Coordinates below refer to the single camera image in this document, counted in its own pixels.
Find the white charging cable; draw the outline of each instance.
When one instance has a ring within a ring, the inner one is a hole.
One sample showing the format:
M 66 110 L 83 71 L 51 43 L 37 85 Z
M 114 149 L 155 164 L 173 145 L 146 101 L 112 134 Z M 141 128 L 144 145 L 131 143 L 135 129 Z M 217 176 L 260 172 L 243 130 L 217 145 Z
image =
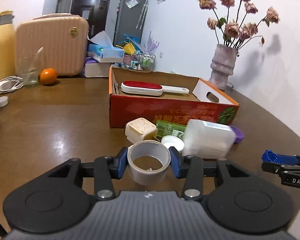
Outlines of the white charging cable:
M 16 76 L 0 80 L 0 94 L 14 92 L 23 87 L 23 79 Z

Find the roll of tape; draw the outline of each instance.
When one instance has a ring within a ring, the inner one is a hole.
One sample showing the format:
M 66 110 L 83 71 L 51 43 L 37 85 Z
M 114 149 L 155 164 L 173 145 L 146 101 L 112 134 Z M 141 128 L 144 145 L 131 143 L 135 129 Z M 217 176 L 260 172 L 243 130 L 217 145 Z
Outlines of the roll of tape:
M 145 171 L 139 168 L 133 162 L 142 156 L 156 158 L 162 164 L 162 167 L 154 171 Z M 131 178 L 141 185 L 150 185 L 163 180 L 166 176 L 167 168 L 169 167 L 171 160 L 169 150 L 161 143 L 152 140 L 137 142 L 130 146 L 127 158 Z

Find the notice on door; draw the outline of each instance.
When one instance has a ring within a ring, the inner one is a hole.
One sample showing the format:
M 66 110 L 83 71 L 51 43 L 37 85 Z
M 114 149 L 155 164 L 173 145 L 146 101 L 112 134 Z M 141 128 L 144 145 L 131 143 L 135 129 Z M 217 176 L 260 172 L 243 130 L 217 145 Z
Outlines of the notice on door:
M 82 18 L 88 20 L 89 19 L 89 14 L 90 14 L 90 11 L 88 11 L 88 10 L 82 11 Z

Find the refrigerator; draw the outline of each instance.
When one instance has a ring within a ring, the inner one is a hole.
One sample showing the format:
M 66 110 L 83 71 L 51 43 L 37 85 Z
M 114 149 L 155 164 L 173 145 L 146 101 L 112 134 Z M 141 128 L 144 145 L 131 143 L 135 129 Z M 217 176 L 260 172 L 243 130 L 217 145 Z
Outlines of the refrigerator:
M 122 45 L 122 41 L 125 39 L 124 34 L 138 37 L 141 41 L 141 35 L 143 31 L 143 25 L 136 29 L 136 26 L 141 15 L 145 0 L 137 0 L 138 4 L 132 8 L 129 8 L 126 4 L 130 0 L 120 0 L 119 10 L 117 12 L 117 21 L 115 24 L 113 45 Z

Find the flower vase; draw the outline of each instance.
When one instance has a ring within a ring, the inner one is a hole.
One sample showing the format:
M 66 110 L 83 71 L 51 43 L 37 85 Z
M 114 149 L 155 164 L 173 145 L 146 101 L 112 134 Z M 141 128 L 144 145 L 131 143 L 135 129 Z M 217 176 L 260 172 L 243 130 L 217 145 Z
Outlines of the flower vase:
M 212 68 L 209 82 L 219 88 L 225 90 L 228 83 L 228 77 L 233 75 L 235 61 L 238 51 L 236 49 L 217 44 L 216 51 L 212 58 L 210 67 Z

